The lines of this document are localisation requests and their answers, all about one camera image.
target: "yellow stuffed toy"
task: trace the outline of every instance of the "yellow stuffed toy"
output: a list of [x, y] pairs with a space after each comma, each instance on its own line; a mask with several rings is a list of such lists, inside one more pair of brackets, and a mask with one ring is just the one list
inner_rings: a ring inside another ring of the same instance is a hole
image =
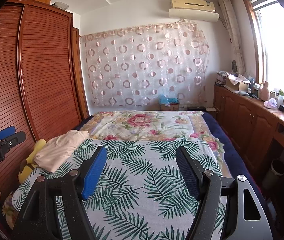
[[20, 165], [20, 172], [18, 174], [18, 179], [20, 184], [22, 184], [26, 178], [32, 173], [32, 171], [37, 167], [35, 163], [33, 163], [33, 159], [35, 155], [41, 150], [44, 145], [46, 144], [46, 141], [44, 139], [38, 140], [33, 148], [33, 152], [29, 155], [29, 157], [26, 158], [26, 160], [21, 162]]

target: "floral bedspread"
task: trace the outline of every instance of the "floral bedspread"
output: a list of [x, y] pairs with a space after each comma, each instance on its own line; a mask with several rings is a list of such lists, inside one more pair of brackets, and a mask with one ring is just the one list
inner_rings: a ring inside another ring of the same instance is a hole
[[[175, 161], [175, 150], [184, 146], [192, 158], [218, 175], [221, 170], [208, 144], [199, 138], [174, 141], [84, 141], [55, 172], [36, 168], [14, 193], [12, 203], [20, 210], [39, 175], [56, 178], [78, 168], [102, 145], [107, 161], [95, 192], [84, 207], [97, 239], [184, 240], [199, 202], [189, 195]], [[70, 239], [61, 197], [56, 198], [63, 239]], [[212, 239], [219, 239], [226, 197], [221, 197]]]
[[92, 139], [130, 141], [172, 141], [176, 138], [199, 138], [212, 149], [223, 176], [230, 177], [224, 161], [223, 144], [215, 138], [200, 111], [115, 111], [99, 112], [81, 131]]

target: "wooden wardrobe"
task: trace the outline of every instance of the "wooden wardrobe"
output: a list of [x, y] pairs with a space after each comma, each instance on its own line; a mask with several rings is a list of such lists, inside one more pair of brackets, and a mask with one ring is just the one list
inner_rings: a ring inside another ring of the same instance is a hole
[[1, 200], [17, 188], [34, 143], [66, 133], [87, 113], [72, 23], [72, 14], [33, 0], [9, 0], [0, 10], [0, 130], [13, 125], [26, 133], [0, 163]]

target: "window curtain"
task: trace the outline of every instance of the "window curtain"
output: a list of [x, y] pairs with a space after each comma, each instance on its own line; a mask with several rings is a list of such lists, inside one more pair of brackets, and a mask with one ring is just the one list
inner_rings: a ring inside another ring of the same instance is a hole
[[233, 46], [233, 52], [236, 56], [235, 60], [237, 64], [237, 72], [243, 75], [246, 70], [241, 52], [239, 26], [236, 19], [236, 15], [233, 10], [233, 6], [230, 0], [219, 0], [219, 4], [222, 10], [224, 20], [228, 27], [229, 35]]
[[96, 106], [201, 104], [209, 46], [195, 23], [144, 25], [81, 37], [83, 74]]

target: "screw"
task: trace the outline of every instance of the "screw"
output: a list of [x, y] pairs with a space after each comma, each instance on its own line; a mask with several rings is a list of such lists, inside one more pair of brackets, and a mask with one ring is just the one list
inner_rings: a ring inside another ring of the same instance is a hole
[[71, 176], [75, 176], [75, 175], [77, 175], [79, 173], [79, 171], [77, 170], [77, 169], [73, 169], [73, 170], [70, 170], [69, 171], [69, 174], [71, 175]]
[[211, 170], [205, 170], [205, 171], [204, 171], [204, 174], [207, 175], [207, 176], [212, 176], [212, 175], [213, 175], [213, 171], [211, 171]]
[[244, 175], [239, 175], [238, 176], [238, 180], [240, 180], [240, 181], [246, 181], [246, 177], [244, 176]]
[[38, 182], [42, 182], [44, 179], [45, 179], [45, 176], [41, 175], [41, 176], [38, 176], [36, 180]]

